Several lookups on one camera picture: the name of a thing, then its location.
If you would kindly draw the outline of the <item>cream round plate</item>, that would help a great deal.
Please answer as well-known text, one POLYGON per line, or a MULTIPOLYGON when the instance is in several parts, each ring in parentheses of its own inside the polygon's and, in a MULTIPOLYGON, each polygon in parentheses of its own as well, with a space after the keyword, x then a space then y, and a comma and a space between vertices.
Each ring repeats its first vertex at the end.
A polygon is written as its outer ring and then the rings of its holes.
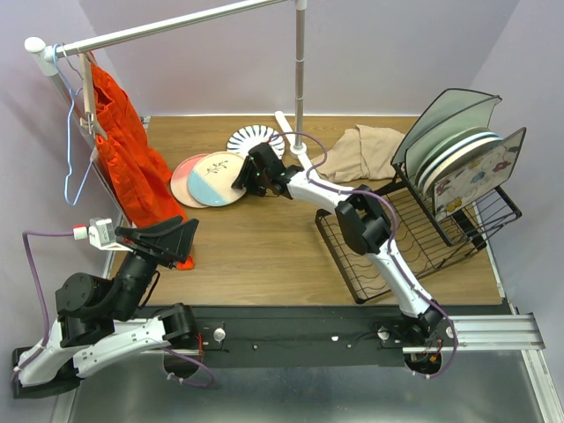
POLYGON ((221 207, 235 203, 245 189, 233 188, 244 158, 234 152, 214 152, 200 159, 188 178, 189 193, 200 204, 221 207))

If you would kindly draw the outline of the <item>blue striped white plate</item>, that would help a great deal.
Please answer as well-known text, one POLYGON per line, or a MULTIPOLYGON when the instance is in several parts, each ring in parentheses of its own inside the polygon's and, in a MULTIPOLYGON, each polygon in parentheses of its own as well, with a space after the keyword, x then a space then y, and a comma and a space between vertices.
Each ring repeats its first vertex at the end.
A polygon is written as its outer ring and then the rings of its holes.
POLYGON ((226 150, 246 157, 253 147, 262 142, 267 142, 279 159, 283 158, 286 151, 285 140, 278 135, 276 130, 261 124, 238 129, 228 139, 226 150))

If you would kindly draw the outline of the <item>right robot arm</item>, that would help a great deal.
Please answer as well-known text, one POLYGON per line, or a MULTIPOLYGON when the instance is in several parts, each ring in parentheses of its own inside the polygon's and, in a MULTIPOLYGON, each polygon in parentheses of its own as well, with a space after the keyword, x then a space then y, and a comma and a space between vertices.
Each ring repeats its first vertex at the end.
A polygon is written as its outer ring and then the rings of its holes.
POLYGON ((445 322, 458 346, 454 322, 422 287, 397 247, 397 216, 390 203, 370 188, 324 182, 314 175, 315 170, 315 165, 287 167, 269 144, 261 143, 250 149, 232 187, 257 197, 270 190, 333 214, 346 246, 375 266, 397 299, 401 316, 379 323, 378 331, 409 345, 425 345, 445 322))

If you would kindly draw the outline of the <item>pink and cream plate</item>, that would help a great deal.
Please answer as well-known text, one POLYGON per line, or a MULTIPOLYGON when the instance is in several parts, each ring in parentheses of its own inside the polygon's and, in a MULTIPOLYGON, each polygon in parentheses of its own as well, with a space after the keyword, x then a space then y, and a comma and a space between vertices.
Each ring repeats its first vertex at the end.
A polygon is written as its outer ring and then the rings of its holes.
POLYGON ((182 205, 201 209, 205 204, 199 203, 189 192, 189 175, 196 163, 205 158, 207 153, 193 155, 181 162, 174 170, 170 180, 170 190, 174 198, 182 205))

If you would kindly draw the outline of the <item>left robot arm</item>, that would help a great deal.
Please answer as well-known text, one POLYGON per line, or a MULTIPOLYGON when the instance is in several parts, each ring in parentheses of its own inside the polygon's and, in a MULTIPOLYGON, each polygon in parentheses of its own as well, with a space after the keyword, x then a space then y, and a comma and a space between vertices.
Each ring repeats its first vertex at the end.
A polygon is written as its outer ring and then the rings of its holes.
POLYGON ((126 256, 113 278, 77 272, 56 290, 56 319, 47 324, 42 340, 12 353, 13 397, 58 396, 137 353, 200 347, 189 306, 174 304, 150 318, 137 317, 150 297, 151 283, 160 277, 158 268, 173 269, 188 261, 198 224, 197 219, 175 216, 141 228, 114 226, 102 218, 74 227, 75 239, 126 256))

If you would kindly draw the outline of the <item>square leaf pattern plate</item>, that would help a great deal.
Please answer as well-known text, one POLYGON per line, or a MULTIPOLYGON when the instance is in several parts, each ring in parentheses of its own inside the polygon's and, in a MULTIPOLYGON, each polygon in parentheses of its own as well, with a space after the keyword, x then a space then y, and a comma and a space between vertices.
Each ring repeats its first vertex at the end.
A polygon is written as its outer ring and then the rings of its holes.
POLYGON ((464 154, 461 164, 447 167, 431 184, 434 216, 442 221, 503 184, 513 173, 527 129, 487 142, 485 138, 464 154))

